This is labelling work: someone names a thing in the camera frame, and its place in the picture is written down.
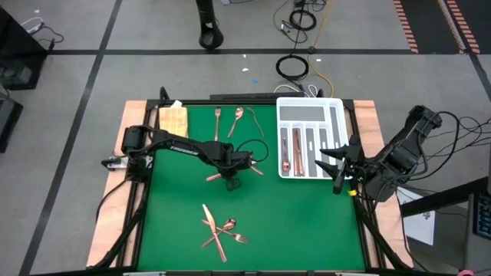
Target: butter knife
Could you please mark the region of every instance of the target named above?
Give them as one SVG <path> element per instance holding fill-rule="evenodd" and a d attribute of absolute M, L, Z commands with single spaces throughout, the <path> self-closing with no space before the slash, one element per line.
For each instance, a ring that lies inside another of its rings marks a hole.
<path fill-rule="evenodd" d="M 212 229 L 213 237 L 215 237 L 216 246 L 218 246 L 218 252 L 220 253 L 220 257 L 223 262 L 227 262 L 227 257 L 225 256 L 225 252 L 223 251 L 222 244 L 218 239 L 218 235 L 216 234 L 216 225 L 215 220 L 213 219 L 212 213 L 209 212 L 208 207 L 203 204 L 203 210 L 205 210 L 206 219 L 208 219 L 209 227 Z"/>

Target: green mat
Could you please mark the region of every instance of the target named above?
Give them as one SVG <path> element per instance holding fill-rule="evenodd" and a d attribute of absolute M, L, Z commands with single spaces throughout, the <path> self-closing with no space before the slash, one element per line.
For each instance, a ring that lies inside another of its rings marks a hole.
<path fill-rule="evenodd" d="M 269 158 L 257 164 L 264 172 L 238 174 L 242 187 L 228 192 L 222 179 L 206 182 L 215 168 L 199 159 L 169 150 L 157 153 L 150 187 L 147 217 L 138 270 L 364 270 L 358 227 L 352 199 L 343 192 L 332 193 L 323 180 L 282 179 L 278 175 L 276 107 L 254 106 L 269 146 Z M 236 107 L 222 107 L 219 137 L 238 146 L 249 139 L 261 139 L 250 111 L 236 125 L 231 139 L 227 133 Z M 215 107 L 188 107 L 189 138 L 214 138 Z M 250 143 L 261 159 L 264 146 Z M 228 235 L 220 241 L 228 261 L 222 263 L 213 242 L 202 204 L 210 209 L 216 224 L 229 218 L 237 221 L 231 231 L 250 240 L 240 244 Z"/>

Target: copper knife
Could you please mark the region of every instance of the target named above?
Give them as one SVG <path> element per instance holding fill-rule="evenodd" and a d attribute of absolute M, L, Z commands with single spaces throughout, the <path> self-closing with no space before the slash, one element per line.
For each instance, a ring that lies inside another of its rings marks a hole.
<path fill-rule="evenodd" d="M 212 213 L 209 212 L 208 207 L 203 204 L 203 210 L 205 210 L 206 219 L 208 219 L 209 227 L 212 229 L 213 237 L 215 237 L 216 245 L 218 246 L 218 252 L 220 253 L 220 257 L 223 262 L 227 262 L 227 257 L 225 256 L 225 252 L 223 251 L 222 244 L 218 239 L 218 235 L 216 234 L 216 225 L 215 220 L 213 219 Z"/>

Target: gray floor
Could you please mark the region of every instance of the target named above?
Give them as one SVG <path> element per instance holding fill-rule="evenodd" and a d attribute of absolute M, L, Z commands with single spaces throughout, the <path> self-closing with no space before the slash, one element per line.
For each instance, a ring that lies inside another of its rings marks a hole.
<path fill-rule="evenodd" d="M 109 49 L 197 49 L 194 1 L 123 0 Z M 336 1 L 318 48 L 408 49 L 391 0 Z M 283 0 L 256 0 L 222 6 L 216 1 L 223 48 L 290 48 L 292 43 L 272 25 L 272 13 Z M 0 0 L 18 21 L 38 14 L 65 35 L 57 49 L 97 49 L 114 0 Z M 278 13 L 285 18 L 289 8 Z M 126 100 L 158 97 L 165 86 L 173 99 L 206 99 L 210 94 L 270 92 L 285 83 L 275 72 L 280 55 L 222 54 L 175 56 L 105 56 L 56 198 L 33 273 L 83 269 L 94 232 L 95 209 L 107 171 L 100 165 L 114 147 Z M 18 273 L 38 221 L 61 151 L 74 119 L 95 56 L 50 56 L 38 84 L 12 92 L 24 106 L 7 153 L 0 155 L 0 267 Z M 336 97 L 371 99 L 377 105 L 384 139 L 401 127 L 416 104 L 448 110 L 483 122 L 491 103 L 465 55 L 317 55 L 318 69 L 333 81 Z M 481 56 L 491 74 L 491 56 Z M 295 72 L 297 64 L 285 64 Z M 303 84 L 327 90 L 315 75 Z M 443 127 L 455 123 L 443 117 Z M 434 153 L 452 135 L 428 140 Z M 459 143 L 465 146 L 466 141 Z M 430 161 L 436 168 L 441 158 Z M 435 176 L 411 185 L 440 191 L 487 174 L 489 146 L 457 153 Z M 418 253 L 428 261 L 424 252 Z M 451 269 L 438 261 L 435 271 Z"/>

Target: fork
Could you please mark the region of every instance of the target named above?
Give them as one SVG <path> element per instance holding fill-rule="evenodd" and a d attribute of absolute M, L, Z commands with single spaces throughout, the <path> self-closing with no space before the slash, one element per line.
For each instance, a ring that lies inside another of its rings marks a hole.
<path fill-rule="evenodd" d="M 222 108 L 217 107 L 215 109 L 215 117 L 216 117 L 215 141 L 218 141 L 218 124 L 219 124 L 219 119 L 220 119 L 221 113 L 222 113 Z"/>
<path fill-rule="evenodd" d="M 206 220 L 204 220 L 204 219 L 202 219 L 201 221 L 202 221 L 204 224 L 209 225 L 209 222 L 208 222 L 208 221 L 206 221 Z M 225 233 L 225 234 L 227 234 L 227 235 L 231 235 L 231 236 L 233 237 L 233 239 L 235 239 L 236 241 L 238 241 L 238 242 L 240 242 L 240 243 L 243 243 L 243 244 L 248 244 L 248 243 L 249 243 L 249 240 L 248 240 L 246 237 L 242 236 L 242 235 L 239 235 L 239 234 L 236 234 L 236 233 L 230 233 L 230 232 L 228 232 L 228 231 L 226 231 L 226 230 L 223 230 L 223 229 L 222 229 L 222 228 L 220 228 L 220 227 L 216 227 L 216 228 L 217 228 L 219 231 L 221 231 L 221 232 L 223 232 L 223 233 Z"/>

